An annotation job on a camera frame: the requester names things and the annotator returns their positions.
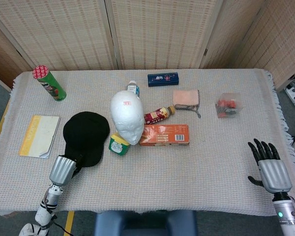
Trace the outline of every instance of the blue chair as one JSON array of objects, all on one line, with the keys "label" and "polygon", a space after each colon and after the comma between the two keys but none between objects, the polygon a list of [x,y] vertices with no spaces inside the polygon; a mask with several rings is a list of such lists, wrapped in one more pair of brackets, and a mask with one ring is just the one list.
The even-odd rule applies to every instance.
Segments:
[{"label": "blue chair", "polygon": [[198,236],[196,212],[106,211],[96,215],[94,236]]}]

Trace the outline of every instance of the table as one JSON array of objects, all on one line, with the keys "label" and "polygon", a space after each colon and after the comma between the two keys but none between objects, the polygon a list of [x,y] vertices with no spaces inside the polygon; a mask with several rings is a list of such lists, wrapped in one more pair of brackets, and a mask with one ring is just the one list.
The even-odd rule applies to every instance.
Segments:
[{"label": "table", "polygon": [[[148,88],[147,74],[178,72],[179,85]],[[0,210],[37,210],[48,187],[55,158],[64,153],[64,124],[74,114],[93,111],[111,127],[111,97],[130,80],[140,86],[144,112],[171,105],[175,89],[199,89],[201,119],[177,111],[163,124],[189,125],[186,147],[132,146],[124,157],[108,150],[99,165],[82,169],[64,187],[58,210],[156,209],[215,210],[274,215],[272,195],[248,175],[259,171],[247,145],[253,138],[274,143],[285,162],[295,197],[295,153],[273,90],[271,75],[260,69],[54,71],[67,97],[55,102],[30,72],[15,80],[0,135]],[[235,119],[218,119],[214,103],[223,92],[240,92],[244,109]],[[32,115],[60,116],[51,156],[20,157],[19,148]]]}]

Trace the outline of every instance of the blue box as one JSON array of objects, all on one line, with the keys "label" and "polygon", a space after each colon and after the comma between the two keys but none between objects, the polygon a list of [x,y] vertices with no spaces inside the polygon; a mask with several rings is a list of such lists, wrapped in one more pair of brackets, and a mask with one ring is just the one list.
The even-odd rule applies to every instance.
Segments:
[{"label": "blue box", "polygon": [[165,86],[165,85],[178,85],[178,73],[163,73],[147,75],[147,82],[149,87]]}]

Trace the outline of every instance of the white notebook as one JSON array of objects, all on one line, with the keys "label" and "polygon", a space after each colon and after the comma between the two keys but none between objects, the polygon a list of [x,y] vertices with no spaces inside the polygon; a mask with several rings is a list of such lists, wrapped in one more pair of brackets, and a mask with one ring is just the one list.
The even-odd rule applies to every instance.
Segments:
[{"label": "white notebook", "polygon": [[34,115],[26,131],[20,156],[48,159],[60,117]]}]

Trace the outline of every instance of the clear plastic box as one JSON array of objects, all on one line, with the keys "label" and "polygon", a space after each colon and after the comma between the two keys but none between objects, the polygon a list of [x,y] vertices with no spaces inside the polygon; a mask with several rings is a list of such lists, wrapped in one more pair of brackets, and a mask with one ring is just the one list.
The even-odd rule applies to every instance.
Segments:
[{"label": "clear plastic box", "polygon": [[215,104],[218,118],[234,118],[243,108],[239,92],[223,93]]}]

